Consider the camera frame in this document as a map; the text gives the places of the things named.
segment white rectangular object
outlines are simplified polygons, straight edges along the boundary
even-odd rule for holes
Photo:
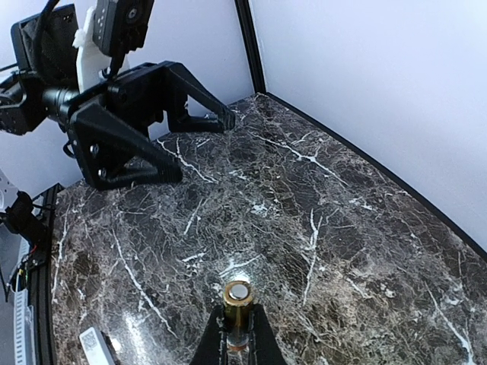
[[[90,365],[115,365],[100,330],[91,327],[81,333],[79,339]]]

